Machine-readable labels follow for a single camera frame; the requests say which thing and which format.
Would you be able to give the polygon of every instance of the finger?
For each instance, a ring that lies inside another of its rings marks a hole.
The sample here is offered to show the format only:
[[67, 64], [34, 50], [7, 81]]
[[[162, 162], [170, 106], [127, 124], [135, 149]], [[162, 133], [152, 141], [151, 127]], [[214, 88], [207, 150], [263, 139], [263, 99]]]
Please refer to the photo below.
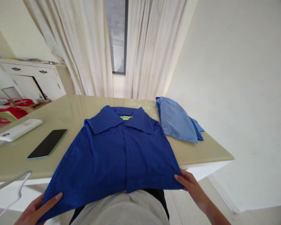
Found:
[[34, 205], [40, 205], [41, 203], [42, 203], [42, 200], [43, 200], [43, 198], [44, 198], [44, 193], [43, 194], [41, 194], [39, 197], [37, 197], [36, 199], [34, 199], [30, 204], [29, 204], [29, 206], [34, 206]]
[[178, 176], [177, 174], [174, 175], [174, 178], [180, 183], [182, 184], [184, 187], [187, 187], [189, 185], [189, 182], [186, 181], [184, 178]]
[[192, 173], [187, 172], [186, 170], [183, 170], [183, 169], [180, 169], [180, 171], [181, 171], [181, 175], [182, 175], [184, 178], [186, 178], [189, 182], [194, 183], [194, 182], [197, 181], [197, 180], [195, 179], [195, 177], [193, 176]]
[[39, 197], [34, 199], [25, 209], [25, 211], [22, 213], [20, 217], [25, 218], [27, 215], [31, 215], [37, 208], [39, 208], [42, 200], [44, 198], [44, 193], [41, 194]]
[[62, 198], [62, 192], [58, 193], [55, 197], [51, 198], [42, 207], [40, 207], [34, 214], [33, 217], [39, 220], [46, 212], [48, 212], [60, 199]]

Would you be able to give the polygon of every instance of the phone screen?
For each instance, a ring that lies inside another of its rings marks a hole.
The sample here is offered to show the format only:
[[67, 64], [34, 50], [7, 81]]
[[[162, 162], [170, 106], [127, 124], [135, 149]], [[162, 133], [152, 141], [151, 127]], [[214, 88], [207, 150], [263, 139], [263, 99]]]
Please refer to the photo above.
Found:
[[51, 131], [51, 133], [37, 146], [37, 148], [27, 158], [32, 159], [48, 156], [58, 144], [59, 140], [63, 137], [66, 131], [66, 129]]

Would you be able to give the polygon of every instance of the white curtain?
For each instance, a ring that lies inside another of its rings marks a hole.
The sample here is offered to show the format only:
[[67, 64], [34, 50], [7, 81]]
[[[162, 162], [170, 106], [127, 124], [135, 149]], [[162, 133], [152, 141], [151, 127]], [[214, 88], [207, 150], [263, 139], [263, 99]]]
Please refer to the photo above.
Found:
[[129, 0], [126, 98], [163, 94], [187, 0]]
[[65, 63], [76, 94], [113, 97], [103, 0], [25, 0], [51, 52]]

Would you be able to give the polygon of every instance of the cabinet door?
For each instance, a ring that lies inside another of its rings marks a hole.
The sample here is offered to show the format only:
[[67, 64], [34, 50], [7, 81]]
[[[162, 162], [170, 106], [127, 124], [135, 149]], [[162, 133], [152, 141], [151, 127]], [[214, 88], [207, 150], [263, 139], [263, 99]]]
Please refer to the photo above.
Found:
[[54, 101], [64, 95], [55, 78], [35, 77], [35, 79], [48, 99]]
[[23, 92], [25, 98], [33, 100], [34, 103], [37, 103], [37, 99], [43, 99], [43, 95], [33, 77], [14, 74], [12, 74], [11, 77]]

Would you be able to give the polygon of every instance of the folded shirt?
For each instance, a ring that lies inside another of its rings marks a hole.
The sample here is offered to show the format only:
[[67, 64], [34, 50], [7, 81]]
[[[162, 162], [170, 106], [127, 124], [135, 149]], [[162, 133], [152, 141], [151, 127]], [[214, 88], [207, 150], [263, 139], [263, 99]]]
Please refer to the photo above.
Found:
[[195, 143], [204, 140], [200, 134], [204, 129], [177, 102], [167, 97], [156, 97], [156, 105], [161, 127], [166, 135]]
[[105, 106], [84, 127], [60, 161], [42, 205], [61, 200], [39, 222], [126, 190], [183, 189], [180, 169], [158, 121], [142, 108]]

